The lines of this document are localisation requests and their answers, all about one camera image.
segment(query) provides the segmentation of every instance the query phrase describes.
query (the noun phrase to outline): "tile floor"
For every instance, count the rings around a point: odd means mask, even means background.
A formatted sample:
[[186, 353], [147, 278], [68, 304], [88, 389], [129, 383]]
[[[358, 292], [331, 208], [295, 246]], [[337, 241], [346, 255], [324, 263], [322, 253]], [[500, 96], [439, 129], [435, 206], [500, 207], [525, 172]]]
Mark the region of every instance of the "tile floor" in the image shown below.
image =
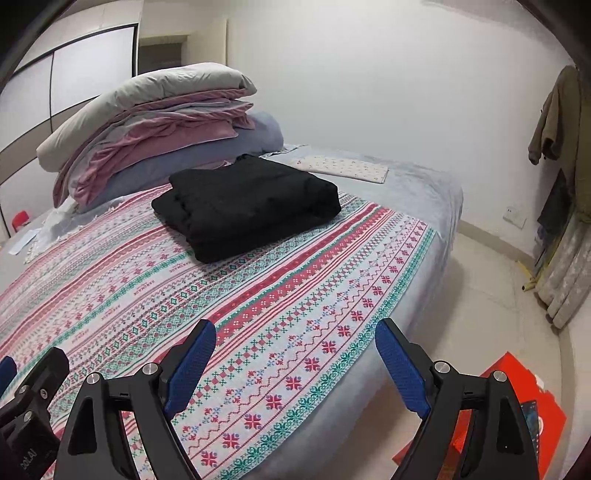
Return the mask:
[[[505, 352], [536, 373], [560, 403], [558, 337], [524, 272], [509, 258], [457, 236], [439, 295], [411, 338], [433, 359], [480, 375]], [[414, 436], [420, 419], [404, 408], [394, 383], [385, 385], [318, 479], [389, 479], [392, 456]]]

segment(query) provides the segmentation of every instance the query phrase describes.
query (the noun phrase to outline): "red box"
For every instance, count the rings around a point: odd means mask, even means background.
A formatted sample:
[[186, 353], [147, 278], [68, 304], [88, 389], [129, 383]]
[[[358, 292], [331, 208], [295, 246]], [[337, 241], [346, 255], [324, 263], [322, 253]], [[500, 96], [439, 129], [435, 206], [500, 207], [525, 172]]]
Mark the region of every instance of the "red box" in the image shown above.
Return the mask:
[[[560, 435], [566, 422], [566, 416], [554, 400], [552, 393], [542, 390], [538, 386], [535, 375], [521, 365], [519, 360], [509, 352], [486, 370], [481, 377], [488, 377], [495, 370], [501, 370], [506, 373], [511, 381], [511, 385], [513, 385], [519, 403], [525, 403], [531, 400], [535, 400], [537, 403], [538, 416], [540, 418], [538, 468], [540, 470], [540, 478], [544, 478], [558, 446], [558, 441], [560, 440]], [[455, 465], [466, 441], [469, 423], [470, 410], [461, 411], [457, 418], [456, 429], [454, 430], [452, 443], [450, 444], [450, 450], [453, 450], [455, 453], [448, 452], [439, 474], [439, 480], [453, 477], [453, 470], [455, 470]], [[410, 443], [398, 452], [393, 457], [394, 462], [400, 465], [409, 447]]]

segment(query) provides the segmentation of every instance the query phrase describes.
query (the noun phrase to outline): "electrical outlet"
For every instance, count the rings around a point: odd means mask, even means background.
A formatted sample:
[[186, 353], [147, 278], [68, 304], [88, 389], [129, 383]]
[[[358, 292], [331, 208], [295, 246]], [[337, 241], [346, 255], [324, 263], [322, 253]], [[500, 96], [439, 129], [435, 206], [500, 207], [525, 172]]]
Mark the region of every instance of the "electrical outlet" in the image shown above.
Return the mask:
[[505, 210], [503, 218], [507, 222], [512, 223], [519, 229], [522, 229], [524, 227], [525, 221], [527, 220], [527, 217], [521, 212], [521, 210], [514, 206], [507, 207], [507, 210]]

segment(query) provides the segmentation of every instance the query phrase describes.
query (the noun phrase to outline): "baseboard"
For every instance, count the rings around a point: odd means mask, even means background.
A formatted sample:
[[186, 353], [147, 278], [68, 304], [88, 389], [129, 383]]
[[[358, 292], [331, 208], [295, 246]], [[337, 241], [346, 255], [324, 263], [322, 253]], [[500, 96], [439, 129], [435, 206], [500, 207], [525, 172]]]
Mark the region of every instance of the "baseboard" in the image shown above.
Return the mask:
[[560, 478], [569, 447], [570, 432], [573, 428], [575, 396], [574, 354], [568, 326], [560, 331], [558, 344], [560, 345], [561, 363], [561, 392], [560, 402], [558, 403], [566, 415], [566, 423], [564, 424], [564, 429], [562, 430], [562, 435], [560, 436], [560, 441], [554, 452], [550, 467], [546, 472], [545, 479], [547, 480], [557, 480]]
[[488, 248], [492, 248], [495, 252], [499, 252], [501, 255], [505, 255], [512, 260], [523, 263], [530, 270], [534, 267], [535, 261], [532, 256], [482, 228], [478, 228], [471, 223], [460, 220], [460, 223], [457, 226], [457, 231], [482, 245], [486, 245]]

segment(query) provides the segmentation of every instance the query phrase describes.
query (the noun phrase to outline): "patterned bedspread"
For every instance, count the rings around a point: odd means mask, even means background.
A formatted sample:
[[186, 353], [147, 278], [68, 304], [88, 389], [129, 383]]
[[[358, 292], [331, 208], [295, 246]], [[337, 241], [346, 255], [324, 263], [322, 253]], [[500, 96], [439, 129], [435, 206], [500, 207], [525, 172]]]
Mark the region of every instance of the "patterned bedspread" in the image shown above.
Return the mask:
[[[203, 478], [238, 479], [357, 360], [434, 231], [340, 194], [330, 224], [203, 265], [151, 209], [169, 187], [137, 194], [30, 265], [0, 297], [0, 358], [18, 365], [12, 396], [48, 347], [66, 352], [71, 373], [51, 405], [59, 432], [86, 375], [132, 374], [211, 320], [216, 350], [173, 424]], [[133, 415], [124, 420], [141, 477], [153, 478]]]

